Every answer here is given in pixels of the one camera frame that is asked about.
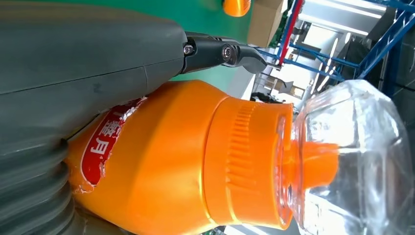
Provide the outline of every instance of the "cardboard box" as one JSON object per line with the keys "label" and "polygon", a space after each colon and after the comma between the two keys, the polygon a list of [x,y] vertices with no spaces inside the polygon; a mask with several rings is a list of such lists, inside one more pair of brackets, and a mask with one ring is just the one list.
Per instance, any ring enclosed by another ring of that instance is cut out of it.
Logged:
{"label": "cardboard box", "polygon": [[268,47],[282,17],[283,0],[256,0],[252,8],[248,44]]}

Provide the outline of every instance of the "green floor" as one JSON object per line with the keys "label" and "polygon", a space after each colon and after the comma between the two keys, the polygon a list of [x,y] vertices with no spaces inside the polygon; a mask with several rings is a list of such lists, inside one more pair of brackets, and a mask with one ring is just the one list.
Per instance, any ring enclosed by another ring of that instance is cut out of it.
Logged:
{"label": "green floor", "polygon": [[[226,15],[222,0],[52,0],[68,3],[103,5],[135,10],[149,15],[172,19],[186,31],[232,37],[246,42],[251,14],[242,18]],[[204,80],[225,91],[235,68],[218,66],[209,70],[180,75],[174,80]]]}

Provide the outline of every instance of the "orange object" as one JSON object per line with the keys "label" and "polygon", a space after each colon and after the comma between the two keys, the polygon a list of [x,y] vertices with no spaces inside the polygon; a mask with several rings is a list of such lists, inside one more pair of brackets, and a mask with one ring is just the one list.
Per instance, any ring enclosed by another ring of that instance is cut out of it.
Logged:
{"label": "orange object", "polygon": [[224,0],[223,10],[234,17],[244,16],[251,6],[251,0]]}
{"label": "orange object", "polygon": [[336,146],[291,141],[292,113],[291,104],[236,99],[197,80],[166,83],[70,141],[73,194],[140,235],[239,223],[286,229],[289,188],[330,183],[338,167],[335,151],[325,153]]}

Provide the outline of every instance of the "transparent glass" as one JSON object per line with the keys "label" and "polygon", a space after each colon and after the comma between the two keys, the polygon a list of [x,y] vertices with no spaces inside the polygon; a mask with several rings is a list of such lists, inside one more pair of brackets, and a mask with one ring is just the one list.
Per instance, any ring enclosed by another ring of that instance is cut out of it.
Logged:
{"label": "transparent glass", "polygon": [[288,204],[302,234],[408,234],[414,196],[411,154],[388,97],[364,80],[343,82],[306,103],[292,139],[299,145],[297,171],[303,173],[296,174],[295,185],[310,177],[303,172],[306,143],[338,146],[338,168],[329,184],[292,189]]}

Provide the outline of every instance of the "metal screw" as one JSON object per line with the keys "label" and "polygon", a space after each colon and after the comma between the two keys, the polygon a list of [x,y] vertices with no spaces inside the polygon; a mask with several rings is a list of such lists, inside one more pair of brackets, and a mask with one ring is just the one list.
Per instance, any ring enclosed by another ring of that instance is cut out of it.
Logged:
{"label": "metal screw", "polygon": [[186,45],[185,47],[183,47],[183,52],[185,55],[190,55],[192,54],[194,51],[194,48],[192,45]]}
{"label": "metal screw", "polygon": [[222,57],[224,59],[229,59],[231,57],[232,49],[229,46],[225,46],[222,49]]}

